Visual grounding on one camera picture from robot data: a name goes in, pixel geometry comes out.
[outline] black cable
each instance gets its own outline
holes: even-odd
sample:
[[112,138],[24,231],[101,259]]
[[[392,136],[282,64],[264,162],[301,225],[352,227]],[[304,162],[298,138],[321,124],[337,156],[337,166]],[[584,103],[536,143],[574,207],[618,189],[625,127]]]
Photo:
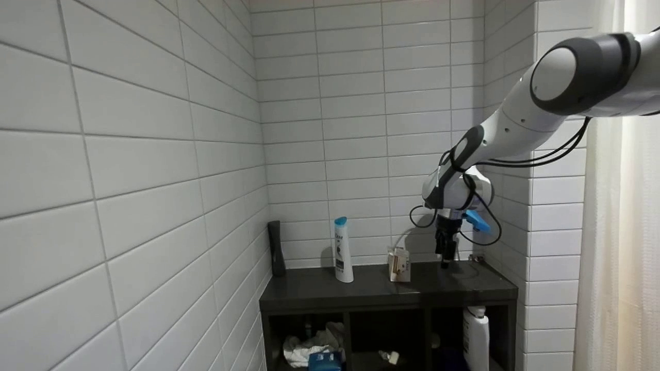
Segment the black cable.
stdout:
[[411,225],[414,225],[414,229],[429,229],[429,227],[436,223],[436,219],[438,219],[438,209],[436,209],[429,225],[418,225],[418,223],[412,219],[412,212],[414,212],[417,209],[423,209],[423,207],[424,207],[424,205],[417,205],[417,207],[411,209],[411,212],[408,212]]
[[487,166],[542,166],[542,165],[548,165],[548,162],[554,162],[562,156],[568,156],[569,153],[574,153],[574,149],[582,143],[585,129],[588,129],[588,124],[590,124],[591,118],[584,118],[584,124],[582,127],[565,143],[561,144],[559,149],[542,154],[542,156],[536,156],[536,159],[525,159],[525,161],[500,161],[500,159],[490,159],[490,161],[485,161],[485,162],[477,162],[477,165],[487,165]]

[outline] grout line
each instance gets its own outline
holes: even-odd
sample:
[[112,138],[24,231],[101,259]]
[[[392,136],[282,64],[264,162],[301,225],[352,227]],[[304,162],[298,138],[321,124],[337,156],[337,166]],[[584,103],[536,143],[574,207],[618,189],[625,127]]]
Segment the grout line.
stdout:
[[[319,77],[319,73],[321,73],[321,64],[319,64],[319,34],[318,34],[318,15],[316,15],[316,2],[314,2],[314,8],[311,8],[311,17],[314,17],[314,59],[316,59],[316,89],[318,89],[318,96],[323,96],[323,92],[321,92],[321,77]],[[327,147],[326,147],[326,118],[323,118],[323,102],[321,99],[318,99],[318,111],[319,111],[319,124],[321,124],[321,147],[323,147],[323,187],[326,187],[326,191],[323,191],[323,205],[327,207],[327,223],[326,223],[326,231],[327,231],[327,236],[331,236],[331,210],[329,210],[329,194],[327,194],[327,179],[329,179],[329,176],[327,176]]]
[[103,227],[101,227],[99,205],[94,200],[96,198],[96,187],[94,187],[94,177],[93,177],[93,170],[90,170],[86,132],[84,132],[84,125],[82,125],[82,110],[80,110],[79,85],[77,85],[77,77],[75,77],[75,69],[72,69],[72,51],[71,51],[71,40],[67,40],[67,29],[65,29],[65,20],[64,20],[61,0],[58,0],[58,15],[59,15],[59,27],[61,27],[61,35],[64,35],[71,85],[72,85],[75,103],[77,103],[77,118],[79,118],[79,125],[80,125],[82,147],[84,147],[84,165],[86,165],[88,187],[90,187],[90,196],[93,196],[96,232],[99,232],[99,241],[101,241],[103,270],[106,270],[106,278],[108,278],[108,295],[109,295],[109,300],[112,300],[113,323],[118,326],[121,365],[124,365],[124,369],[128,369],[124,332],[121,332],[121,326],[120,326],[120,309],[118,309],[116,288],[113,288],[112,274],[109,274],[109,264],[108,264],[109,262],[108,241],[106,241]]

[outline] white tiled wall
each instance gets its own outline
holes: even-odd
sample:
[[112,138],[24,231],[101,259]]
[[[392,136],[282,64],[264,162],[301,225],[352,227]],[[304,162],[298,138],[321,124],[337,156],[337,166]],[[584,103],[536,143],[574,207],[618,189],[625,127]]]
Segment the white tiled wall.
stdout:
[[[590,2],[489,0],[485,11],[485,95],[493,111],[516,78],[557,41],[590,35]],[[569,119],[539,153],[565,143]],[[532,172],[490,172],[500,189],[504,241],[487,259],[520,286],[517,369],[574,369],[574,334],[584,205],[584,149]]]
[[[440,154],[481,119],[482,2],[258,0],[252,11],[286,264],[326,264],[342,215],[354,262],[386,262]],[[433,257],[430,232],[411,244],[417,259]]]
[[0,86],[0,369],[264,369],[248,5],[4,0]]

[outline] white bottle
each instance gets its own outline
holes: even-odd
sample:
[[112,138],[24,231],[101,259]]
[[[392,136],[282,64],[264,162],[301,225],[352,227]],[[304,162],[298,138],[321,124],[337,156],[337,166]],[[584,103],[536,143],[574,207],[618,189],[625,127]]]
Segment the white bottle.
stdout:
[[464,357],[470,371],[489,371],[490,367],[490,334],[489,318],[485,308],[467,308],[464,309]]
[[352,262],[351,262],[351,245],[348,245],[348,219],[334,219],[334,276],[340,283],[352,283]]

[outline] white subway tile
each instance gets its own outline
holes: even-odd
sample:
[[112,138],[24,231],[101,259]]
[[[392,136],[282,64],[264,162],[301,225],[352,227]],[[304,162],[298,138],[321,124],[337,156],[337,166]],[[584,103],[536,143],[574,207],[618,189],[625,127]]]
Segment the white subway tile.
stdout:
[[212,44],[222,54],[229,54],[229,35],[220,27],[220,22],[200,5],[190,0],[179,2],[179,17],[181,20],[198,30],[209,44]]
[[80,129],[67,66],[7,46],[0,46],[0,59],[0,127]]
[[372,71],[383,71],[381,50],[319,55],[319,74],[348,74],[348,73],[372,73]]
[[133,371],[175,371],[204,329],[212,323],[217,305],[212,290],[206,290],[177,323],[144,355]]
[[231,83],[231,62],[212,44],[194,34],[188,25],[181,25],[184,35],[184,55],[190,64],[203,69],[204,73]]
[[383,74],[338,74],[338,77],[321,77],[321,95],[369,95],[383,92]]
[[329,223],[327,221],[298,221],[298,223],[282,223],[282,239],[329,239]]
[[386,159],[327,161],[327,179],[386,177]]
[[482,17],[485,0],[452,0],[452,19],[474,19]]
[[314,30],[314,11],[258,12],[252,19],[254,35]]
[[387,250],[389,250],[389,238],[361,238],[351,239],[351,254],[354,266],[361,264],[386,264],[387,262]]
[[327,203],[270,205],[274,221],[318,221],[327,219]]
[[452,99],[453,96],[448,89],[387,92],[387,114],[449,110]]
[[292,77],[316,77],[318,59],[316,55],[295,55],[295,57],[269,57],[256,59],[260,78],[292,78]]
[[124,371],[124,357],[118,326],[109,326],[90,339],[75,355],[65,357],[54,371]]
[[260,124],[203,105],[190,105],[190,111],[198,141],[262,143]]
[[582,251],[582,231],[535,231],[528,236],[528,255],[576,255]]
[[424,69],[424,66],[448,66],[449,44],[444,46],[414,46],[386,50],[386,69]]
[[351,239],[389,236],[389,217],[386,219],[348,219]]
[[387,196],[386,179],[345,179],[327,182],[329,200],[383,198]]
[[326,198],[327,198],[326,182],[269,186],[270,203],[314,203],[314,200],[326,200]]
[[220,111],[239,114],[236,105],[236,91],[227,83],[210,78],[210,74],[186,64],[190,99],[210,105]]
[[445,149],[449,149],[448,132],[387,136],[389,154],[441,154]]
[[177,318],[210,286],[209,257],[203,255],[120,318],[125,362],[133,367]]
[[231,35],[229,35],[229,44],[231,44],[231,41],[238,41],[241,48],[245,48],[245,51],[254,54],[252,34],[250,34],[250,29],[241,22],[241,19],[236,17],[236,12],[222,12],[220,22],[222,22],[222,27],[231,34]]
[[188,103],[86,71],[75,71],[84,132],[190,138]]
[[196,177],[192,143],[86,138],[96,196],[112,196]]
[[0,369],[49,369],[112,320],[101,266],[1,314]]
[[323,143],[265,144],[265,162],[321,161]]
[[389,196],[418,196],[429,176],[389,177]]
[[0,40],[65,59],[59,11],[54,0],[4,0],[0,5]]
[[262,129],[264,143],[306,143],[323,136],[319,121],[265,124]]
[[452,44],[452,64],[482,62],[482,41]]
[[452,19],[452,41],[482,40],[482,19]]
[[445,89],[452,85],[449,69],[414,69],[414,71],[387,71],[387,91],[420,91],[420,89]]
[[108,255],[118,255],[203,215],[196,182],[99,203]]
[[577,280],[579,255],[528,257],[528,280]]
[[452,110],[482,107],[481,86],[453,86],[452,89]]
[[550,177],[530,182],[530,205],[584,203],[584,177]]
[[361,51],[376,50],[383,46],[381,27],[369,29],[342,29],[342,30],[319,30],[318,34],[318,51]]
[[80,136],[4,132],[0,173],[0,217],[90,198]]
[[452,86],[474,86],[474,85],[482,85],[482,66],[481,64],[452,66]]
[[282,57],[298,54],[316,54],[314,34],[254,37],[256,57]]
[[321,99],[323,118],[351,118],[351,115],[381,115],[383,95],[356,95]]
[[256,149],[260,149],[260,144],[198,143],[196,150],[198,150],[200,173],[215,176],[222,172],[250,166],[250,162],[258,165],[256,159],[250,159],[256,154]]
[[389,203],[387,203],[387,198],[331,200],[329,215],[348,217],[348,219],[387,217]]
[[204,251],[204,223],[196,219],[112,259],[109,278],[118,311],[125,314]]
[[316,8],[318,29],[381,25],[380,5]]
[[449,44],[452,22],[414,22],[414,25],[387,25],[383,27],[386,48]]
[[389,156],[389,176],[430,176],[438,161],[438,154]]
[[314,99],[318,91],[318,78],[262,80],[260,102]]
[[449,0],[383,2],[386,22],[449,19]]
[[72,0],[61,2],[61,8],[75,64],[171,95],[188,95],[181,59]]
[[[541,156],[548,150],[535,150],[532,156]],[[547,166],[535,166],[532,177],[553,177],[553,176],[584,176],[585,173],[585,150],[576,149],[569,156]]]
[[345,119],[323,119],[323,138],[359,138],[359,136],[386,136],[386,118],[345,118]]
[[530,229],[579,229],[582,205],[530,207]]
[[217,322],[212,322],[200,342],[192,349],[188,358],[181,362],[181,371],[209,369],[220,351],[220,334]]
[[449,111],[414,111],[387,115],[387,135],[444,132],[452,125]]
[[572,371],[574,369],[574,352],[525,352],[522,358],[522,369]]
[[273,11],[289,11],[289,8],[311,8],[311,0],[252,0],[254,12],[273,12]]
[[525,329],[572,329],[576,328],[576,305],[525,308]]
[[177,15],[177,0],[156,0],[160,6],[169,8],[169,12]]
[[352,138],[352,141],[327,141],[326,159],[362,159],[362,156],[386,156],[386,138]]
[[264,121],[292,121],[292,119],[321,118],[321,105],[318,99],[262,103],[260,107],[262,107]]
[[225,239],[236,227],[248,219],[248,198],[231,200],[204,217],[209,245]]
[[269,183],[296,183],[326,179],[323,162],[269,165]]
[[204,210],[219,209],[245,194],[244,172],[219,173],[203,179]]
[[539,2],[535,6],[536,12],[536,30],[553,30],[553,29],[579,29],[591,25],[591,2]]
[[574,305],[577,302],[577,280],[528,283],[528,305]]
[[82,5],[103,12],[125,29],[137,30],[144,40],[159,44],[160,48],[181,55],[181,37],[177,19],[156,2],[131,2],[131,0],[82,0]]
[[90,205],[7,219],[0,241],[0,309],[103,262]]

